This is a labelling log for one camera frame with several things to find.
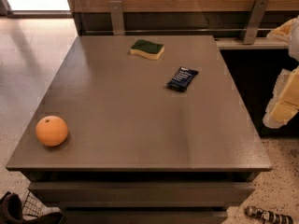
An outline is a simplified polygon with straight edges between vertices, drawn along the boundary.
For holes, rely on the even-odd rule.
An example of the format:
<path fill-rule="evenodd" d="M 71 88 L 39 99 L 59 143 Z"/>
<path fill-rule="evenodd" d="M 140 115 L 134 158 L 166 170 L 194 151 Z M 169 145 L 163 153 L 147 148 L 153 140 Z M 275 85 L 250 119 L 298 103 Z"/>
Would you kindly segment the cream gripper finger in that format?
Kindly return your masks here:
<path fill-rule="evenodd" d="M 278 129 L 299 112 L 299 67 L 292 71 L 282 69 L 276 80 L 273 97 L 270 99 L 263 124 Z"/>
<path fill-rule="evenodd" d="M 279 27 L 271 30 L 266 36 L 267 39 L 276 40 L 280 42 L 288 42 L 291 35 L 292 25 L 295 23 L 296 18 L 284 22 Z"/>

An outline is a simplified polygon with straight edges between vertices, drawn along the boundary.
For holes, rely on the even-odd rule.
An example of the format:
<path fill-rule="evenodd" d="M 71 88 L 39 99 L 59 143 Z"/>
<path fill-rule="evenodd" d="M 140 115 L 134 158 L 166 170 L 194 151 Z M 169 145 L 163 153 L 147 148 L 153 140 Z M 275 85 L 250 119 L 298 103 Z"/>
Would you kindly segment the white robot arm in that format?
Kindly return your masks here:
<path fill-rule="evenodd" d="M 283 41 L 288 45 L 291 58 L 299 62 L 299 16 L 272 30 L 268 39 Z M 282 69 L 276 80 L 263 124 L 271 129 L 286 125 L 299 112 L 299 66 L 292 71 Z"/>

